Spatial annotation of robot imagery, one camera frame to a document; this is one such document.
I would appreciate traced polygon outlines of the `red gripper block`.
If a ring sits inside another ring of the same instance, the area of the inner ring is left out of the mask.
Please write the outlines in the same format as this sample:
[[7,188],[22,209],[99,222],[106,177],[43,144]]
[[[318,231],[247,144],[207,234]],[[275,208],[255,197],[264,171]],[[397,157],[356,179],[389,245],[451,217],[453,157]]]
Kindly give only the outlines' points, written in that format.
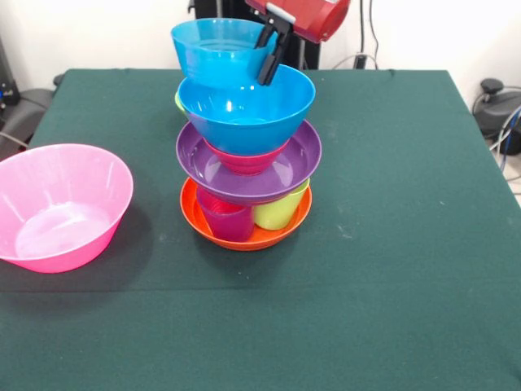
[[[255,48],[274,49],[267,55],[257,81],[269,86],[283,60],[291,40],[292,30],[301,38],[313,43],[330,39],[344,22],[349,0],[247,0],[246,4],[273,20],[265,22],[256,40]],[[289,24],[277,24],[276,19]]]

